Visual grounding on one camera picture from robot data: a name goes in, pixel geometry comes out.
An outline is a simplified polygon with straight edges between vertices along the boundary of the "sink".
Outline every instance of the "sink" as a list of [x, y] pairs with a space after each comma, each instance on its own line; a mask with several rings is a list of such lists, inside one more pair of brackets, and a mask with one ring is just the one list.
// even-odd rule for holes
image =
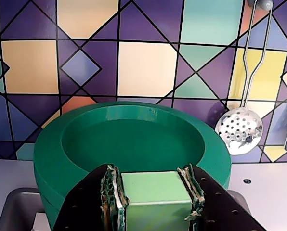
[[5, 201], [0, 231], [31, 231], [38, 212], [44, 213], [39, 191], [34, 188], [15, 189]]

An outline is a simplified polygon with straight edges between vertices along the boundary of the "backsplash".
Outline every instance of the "backsplash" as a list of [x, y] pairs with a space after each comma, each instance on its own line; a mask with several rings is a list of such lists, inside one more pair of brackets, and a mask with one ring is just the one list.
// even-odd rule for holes
[[[242, 0], [0, 0], [0, 158], [30, 160], [36, 137], [74, 108], [156, 103], [214, 128], [238, 107], [251, 9]], [[257, 9], [247, 55], [260, 59]], [[264, 136], [233, 163], [287, 162], [287, 0], [274, 0], [247, 107]]]

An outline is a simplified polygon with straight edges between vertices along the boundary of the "white counter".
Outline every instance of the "white counter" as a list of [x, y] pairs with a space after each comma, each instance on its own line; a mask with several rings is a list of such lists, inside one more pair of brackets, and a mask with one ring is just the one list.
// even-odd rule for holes
[[[0, 215], [7, 195], [22, 187], [37, 187], [33, 163], [0, 160]], [[287, 231], [287, 163], [233, 164], [229, 189], [245, 197], [252, 216], [266, 230]]]

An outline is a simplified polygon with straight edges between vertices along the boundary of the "green cube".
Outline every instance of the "green cube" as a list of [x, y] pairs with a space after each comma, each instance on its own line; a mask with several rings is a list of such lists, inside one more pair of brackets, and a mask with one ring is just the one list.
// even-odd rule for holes
[[188, 231], [191, 198], [177, 172], [122, 173], [127, 231]]

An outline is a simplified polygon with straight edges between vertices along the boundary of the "skimmer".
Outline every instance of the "skimmer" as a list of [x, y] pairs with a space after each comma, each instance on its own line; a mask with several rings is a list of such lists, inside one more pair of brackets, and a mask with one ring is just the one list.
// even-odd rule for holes
[[[215, 127], [215, 131], [225, 142], [231, 155], [241, 155], [251, 151], [259, 143], [263, 132], [263, 125], [260, 116], [257, 113], [247, 109], [246, 104], [248, 101], [254, 75], [261, 66], [265, 56], [268, 36], [270, 32], [273, 2], [272, 0], [248, 0], [248, 3], [250, 6], [253, 6], [253, 9], [243, 54], [243, 64], [246, 78], [242, 93], [241, 104], [240, 107], [232, 109], [222, 115]], [[257, 63], [255, 69], [249, 75], [246, 54], [248, 51], [251, 27], [253, 25], [257, 5], [259, 5], [262, 9], [269, 11], [270, 13], [264, 38], [264, 47], [260, 61]]]

